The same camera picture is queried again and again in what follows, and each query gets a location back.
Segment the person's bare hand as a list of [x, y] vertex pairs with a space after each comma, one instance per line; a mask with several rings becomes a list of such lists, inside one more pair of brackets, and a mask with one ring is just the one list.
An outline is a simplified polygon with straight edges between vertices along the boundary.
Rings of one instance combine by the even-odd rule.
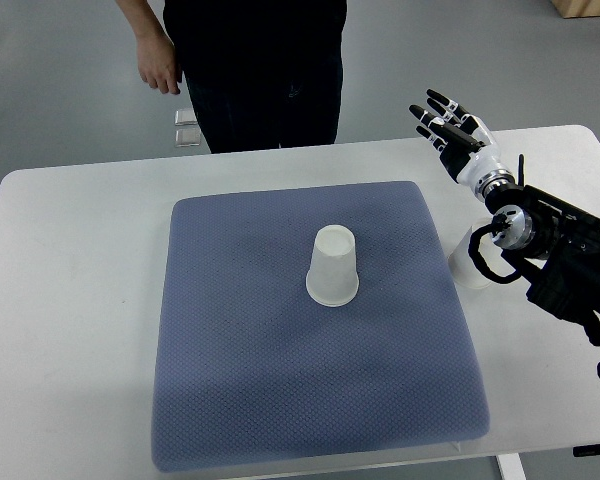
[[137, 37], [136, 54], [139, 75], [144, 83], [162, 94], [181, 93], [181, 67], [175, 47], [165, 34]]

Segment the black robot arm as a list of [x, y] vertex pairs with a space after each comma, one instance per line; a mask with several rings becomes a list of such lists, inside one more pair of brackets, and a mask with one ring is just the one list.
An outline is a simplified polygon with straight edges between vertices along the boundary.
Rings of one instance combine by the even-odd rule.
[[600, 346], [600, 218], [524, 182], [524, 156], [518, 179], [488, 189], [489, 233], [514, 272], [497, 283], [519, 278], [529, 283], [526, 297], [552, 316], [584, 329]]

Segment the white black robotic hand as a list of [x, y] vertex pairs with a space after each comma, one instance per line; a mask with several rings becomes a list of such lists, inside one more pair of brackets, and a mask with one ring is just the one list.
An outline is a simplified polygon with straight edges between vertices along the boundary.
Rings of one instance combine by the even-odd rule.
[[426, 94], [426, 105], [412, 105], [409, 111], [418, 121], [416, 132], [438, 152], [452, 180], [480, 201], [494, 188], [512, 183], [514, 176], [501, 163], [500, 147], [483, 120], [433, 89]]

